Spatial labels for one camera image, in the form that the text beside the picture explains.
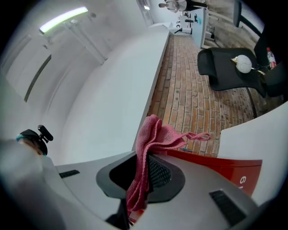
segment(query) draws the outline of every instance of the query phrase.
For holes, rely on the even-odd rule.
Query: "white ball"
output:
[[[251,60],[245,56],[245,55],[239,55],[236,57],[237,60],[237,65],[236,68],[241,72],[241,73],[249,73],[251,68],[252,68],[252,62]]]

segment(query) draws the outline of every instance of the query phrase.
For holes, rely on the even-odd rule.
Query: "black chair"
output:
[[[209,48],[198,54],[198,71],[200,75],[208,75],[210,87],[213,90],[221,91],[231,88],[254,88],[265,97],[266,93],[270,97],[284,94],[287,89],[287,72],[282,62],[277,63],[276,68],[271,71],[261,69],[266,72],[264,77],[257,71],[251,70],[243,74],[236,68],[232,58],[238,55],[246,55],[252,62],[252,67],[269,65],[267,50],[269,47],[265,29],[258,40],[254,52],[247,48]]]

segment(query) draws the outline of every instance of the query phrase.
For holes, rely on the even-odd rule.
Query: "black slot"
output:
[[[136,155],[110,171],[111,180],[121,188],[128,190],[136,174]],[[149,192],[164,186],[171,180],[171,171],[163,164],[148,156]]]
[[[62,173],[59,173],[60,177],[61,178],[66,178],[66,177],[70,177],[70,176],[73,176],[73,175],[76,175],[76,174],[79,174],[80,172],[78,170],[71,170],[71,171],[67,171],[67,172],[62,172]]]
[[[212,197],[231,227],[245,219],[246,215],[222,190],[211,192],[209,195]]]

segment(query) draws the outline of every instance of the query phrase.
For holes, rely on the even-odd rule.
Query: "brick floor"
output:
[[[195,154],[216,157],[220,132],[253,119],[245,88],[213,91],[208,76],[200,75],[192,38],[169,37],[148,115],[155,114],[178,132],[207,132],[208,142],[188,140]]]

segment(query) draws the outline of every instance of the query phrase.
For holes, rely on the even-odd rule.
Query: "white panel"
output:
[[[28,104],[37,107],[41,113],[47,112],[51,98],[61,80],[72,63],[78,59],[78,55],[85,50],[85,46],[66,31],[55,35],[47,47],[52,53],[52,58],[39,75],[27,101]]]
[[[3,52],[2,54],[3,59],[1,60],[1,72],[3,75],[6,75],[8,73],[15,58],[28,44],[28,42],[31,41],[31,37],[29,35],[24,35],[20,39],[17,39],[15,35],[14,37],[15,38],[13,39],[13,41],[10,41],[10,43],[13,43],[14,45],[9,46],[9,49],[6,49],[5,52]]]
[[[50,56],[51,52],[33,39],[14,60],[6,79],[23,99]]]
[[[87,36],[81,26],[72,25],[70,28],[66,27],[66,30],[70,36],[77,38],[77,40],[81,42],[101,64],[104,63],[107,58],[99,51],[96,43],[93,42],[89,36]]]
[[[49,131],[57,138],[57,142],[61,140],[62,129],[78,93],[96,67],[95,58],[87,49],[84,49],[79,53],[77,59],[68,67],[65,75],[63,75],[63,78],[54,90],[54,94],[50,99],[49,106],[43,118],[43,124],[46,125],[47,128],[49,127]],[[55,153],[51,153],[50,157],[55,161],[58,156],[54,154]]]
[[[55,164],[130,151],[154,91],[169,31],[153,27],[112,51],[79,92],[63,130]]]
[[[104,25],[97,26],[92,20],[92,18],[91,21],[88,18],[83,19],[76,27],[78,27],[83,36],[102,54],[104,59],[107,59],[111,49],[102,36],[102,28],[104,28]]]
[[[263,160],[252,195],[258,205],[277,195],[287,175],[287,114],[288,102],[254,120],[221,131],[218,158]]]

